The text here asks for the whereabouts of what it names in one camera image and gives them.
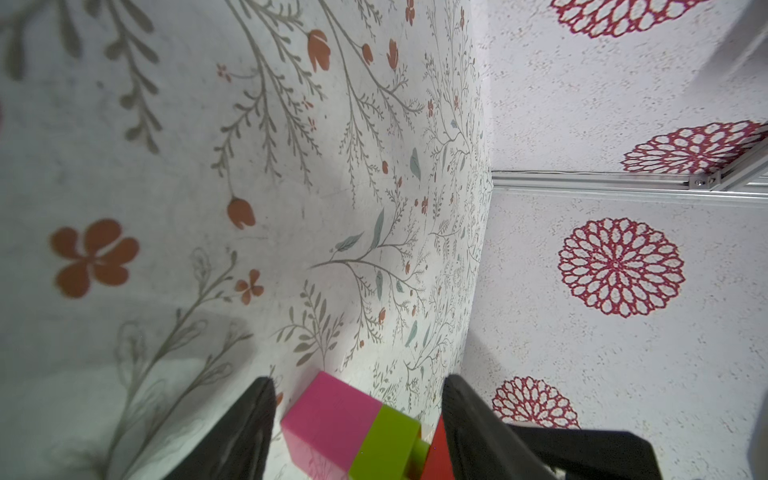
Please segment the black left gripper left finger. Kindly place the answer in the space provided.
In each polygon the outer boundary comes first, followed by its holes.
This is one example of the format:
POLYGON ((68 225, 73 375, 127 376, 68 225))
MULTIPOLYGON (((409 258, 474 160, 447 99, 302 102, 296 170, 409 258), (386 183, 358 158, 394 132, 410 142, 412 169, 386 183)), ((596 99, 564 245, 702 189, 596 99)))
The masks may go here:
POLYGON ((261 479, 277 402, 273 379, 257 378, 168 479, 261 479))

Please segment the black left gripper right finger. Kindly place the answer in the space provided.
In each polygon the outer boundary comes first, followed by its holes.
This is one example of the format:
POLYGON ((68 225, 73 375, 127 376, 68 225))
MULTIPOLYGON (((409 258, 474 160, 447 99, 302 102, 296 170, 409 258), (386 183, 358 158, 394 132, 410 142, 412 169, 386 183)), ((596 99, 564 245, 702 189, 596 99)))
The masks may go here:
POLYGON ((455 478, 555 477, 457 374, 451 374, 444 380, 442 418, 455 478))

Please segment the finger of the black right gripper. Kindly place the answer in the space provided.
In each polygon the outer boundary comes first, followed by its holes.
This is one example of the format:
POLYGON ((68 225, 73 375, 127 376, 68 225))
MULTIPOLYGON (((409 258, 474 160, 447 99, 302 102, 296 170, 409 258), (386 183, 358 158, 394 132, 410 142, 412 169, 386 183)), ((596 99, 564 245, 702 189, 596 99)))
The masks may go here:
POLYGON ((652 445, 633 433, 509 428, 539 460, 563 470, 567 479, 662 479, 652 445))

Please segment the red lego brick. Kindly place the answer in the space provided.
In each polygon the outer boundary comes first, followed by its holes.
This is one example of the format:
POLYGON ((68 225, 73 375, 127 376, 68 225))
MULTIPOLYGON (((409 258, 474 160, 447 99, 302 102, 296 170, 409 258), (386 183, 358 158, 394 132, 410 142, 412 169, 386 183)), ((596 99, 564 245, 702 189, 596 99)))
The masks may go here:
POLYGON ((439 418, 420 479, 455 479, 443 417, 439 418))

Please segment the green lego brick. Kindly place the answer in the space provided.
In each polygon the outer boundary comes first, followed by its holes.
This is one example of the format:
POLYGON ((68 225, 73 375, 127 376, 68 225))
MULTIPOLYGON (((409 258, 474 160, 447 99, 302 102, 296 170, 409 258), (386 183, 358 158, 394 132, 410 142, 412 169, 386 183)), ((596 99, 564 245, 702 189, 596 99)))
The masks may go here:
POLYGON ((350 467, 348 478, 419 479, 429 448, 421 436, 419 421, 383 405, 350 467))

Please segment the pink lego brick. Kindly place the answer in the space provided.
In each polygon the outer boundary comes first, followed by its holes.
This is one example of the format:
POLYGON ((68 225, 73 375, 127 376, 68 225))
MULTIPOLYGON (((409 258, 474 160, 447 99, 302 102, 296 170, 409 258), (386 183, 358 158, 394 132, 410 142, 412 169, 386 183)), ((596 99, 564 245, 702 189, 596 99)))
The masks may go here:
POLYGON ((311 479, 347 479, 382 403, 320 372, 280 421, 293 463, 311 479))

